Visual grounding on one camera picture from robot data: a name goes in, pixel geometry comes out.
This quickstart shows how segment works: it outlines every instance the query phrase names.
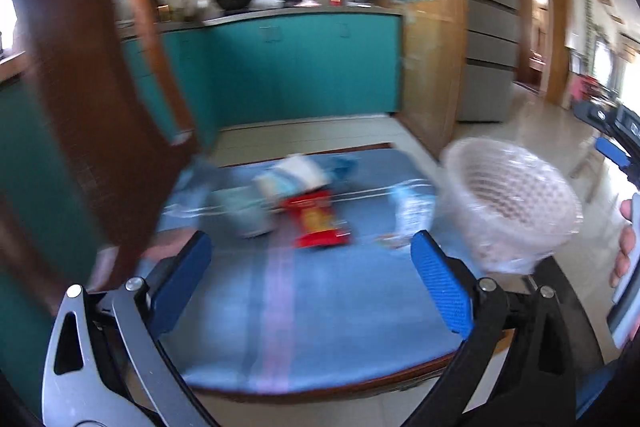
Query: kitchen counter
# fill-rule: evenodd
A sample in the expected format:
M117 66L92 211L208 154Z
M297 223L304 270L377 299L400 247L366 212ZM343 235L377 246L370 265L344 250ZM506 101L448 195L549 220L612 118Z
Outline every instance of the kitchen counter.
M246 13L235 15L222 15L215 19L203 22L161 22L156 25L161 34L194 30L198 28L207 28L210 26L219 26L232 22L248 21L253 19L262 19L266 17L275 17L282 15L302 15L302 14L327 14L327 13L363 13L372 15L397 15L402 16L401 9L383 8L380 6L363 7L363 6L296 6L291 8L273 8L265 10L253 10ZM133 39L137 37L134 26L128 26L120 29L120 37L122 40Z
M27 67L26 55L17 53L0 60L0 84L22 73Z

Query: finger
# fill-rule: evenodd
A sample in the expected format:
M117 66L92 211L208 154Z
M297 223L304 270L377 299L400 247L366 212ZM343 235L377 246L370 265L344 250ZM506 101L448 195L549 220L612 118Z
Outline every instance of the finger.
M634 337L636 336L636 333L638 333L638 329L640 329L640 318L638 318L638 321L636 322L636 325L631 330L631 333L629 333L629 340L630 341L632 341L634 339Z
M616 256L616 264L613 269L613 274L616 277L623 277L626 272L629 271L629 267L631 266L631 261L629 258L622 252L618 252Z
M631 221L631 200L624 200L622 204L620 204L620 214L625 219Z
M620 233L620 250L629 255L636 245L636 234L631 226L622 229Z
M611 272L611 275L609 275L609 286L611 286L612 288L615 288L618 286L619 283L620 283L620 277L618 277L616 274L616 271L613 270L613 272Z

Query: plastic basket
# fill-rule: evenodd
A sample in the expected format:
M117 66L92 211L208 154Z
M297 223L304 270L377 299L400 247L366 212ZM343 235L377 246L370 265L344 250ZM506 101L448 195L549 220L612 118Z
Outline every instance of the plastic basket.
M452 219L485 270L533 273L580 229L582 206L573 189L523 147L466 138L447 147L443 163Z

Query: red snack bag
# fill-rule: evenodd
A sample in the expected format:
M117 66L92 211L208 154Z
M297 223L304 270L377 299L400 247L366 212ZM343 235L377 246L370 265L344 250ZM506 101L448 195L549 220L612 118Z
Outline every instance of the red snack bag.
M316 190L290 198L282 206L300 222L305 231L296 240L297 248L332 247L346 245L349 231L335 219L331 210L331 194L328 190Z

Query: silver refrigerator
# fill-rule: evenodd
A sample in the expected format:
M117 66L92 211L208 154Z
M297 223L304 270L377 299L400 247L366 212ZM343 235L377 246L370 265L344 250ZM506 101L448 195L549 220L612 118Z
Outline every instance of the silver refrigerator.
M519 0L468 0L466 64L458 121L501 122L513 98Z

